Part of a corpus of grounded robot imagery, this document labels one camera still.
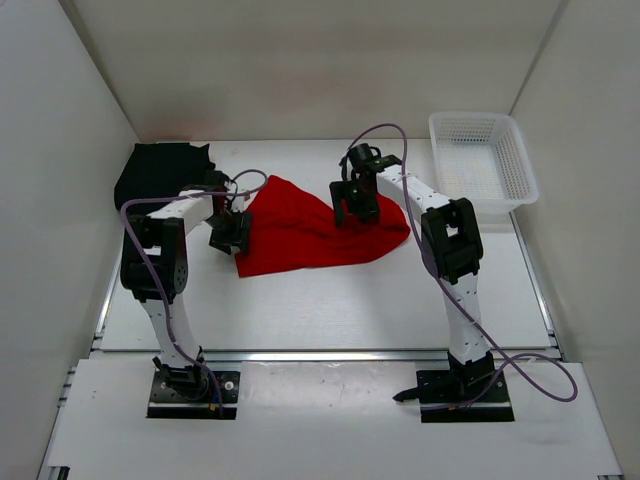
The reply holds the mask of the red t shirt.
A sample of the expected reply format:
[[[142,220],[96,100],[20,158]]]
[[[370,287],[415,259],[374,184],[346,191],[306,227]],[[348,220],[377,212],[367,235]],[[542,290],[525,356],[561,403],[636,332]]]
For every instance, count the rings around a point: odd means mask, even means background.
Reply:
[[[292,182],[272,175],[249,204],[253,214],[249,253],[235,256],[238,276],[369,263],[399,247],[410,234],[402,209],[377,197],[373,224],[349,218],[341,226],[333,210]]]

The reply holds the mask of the black t shirt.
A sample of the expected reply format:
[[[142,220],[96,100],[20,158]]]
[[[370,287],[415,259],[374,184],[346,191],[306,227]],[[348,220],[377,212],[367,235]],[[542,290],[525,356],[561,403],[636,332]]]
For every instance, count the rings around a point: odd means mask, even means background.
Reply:
[[[115,208],[132,199],[177,196],[203,184],[212,166],[208,144],[136,143],[114,187]]]

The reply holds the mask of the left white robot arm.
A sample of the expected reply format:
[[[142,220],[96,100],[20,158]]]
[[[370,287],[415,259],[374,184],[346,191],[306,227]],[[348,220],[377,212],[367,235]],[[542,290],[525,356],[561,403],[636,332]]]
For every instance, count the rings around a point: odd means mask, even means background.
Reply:
[[[209,246],[224,254],[249,253],[252,214],[246,203],[256,192],[239,187],[238,175],[214,169],[178,194],[133,199],[121,208],[125,227],[120,278],[152,323],[160,353],[158,369],[178,372],[175,388],[188,400],[206,395],[210,377],[190,328],[183,300],[189,277],[187,237],[210,228]]]

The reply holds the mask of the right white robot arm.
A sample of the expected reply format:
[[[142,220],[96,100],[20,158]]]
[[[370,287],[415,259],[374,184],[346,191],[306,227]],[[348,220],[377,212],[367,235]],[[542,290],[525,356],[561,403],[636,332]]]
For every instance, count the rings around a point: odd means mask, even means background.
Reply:
[[[329,185],[338,227],[355,219],[375,224],[383,197],[420,221],[423,261],[443,291],[449,325],[450,372],[443,384],[460,399],[477,396],[494,373],[490,346],[479,327],[478,274],[484,254],[476,214],[466,198],[451,199],[403,170],[401,160],[361,143],[340,161],[341,179]]]

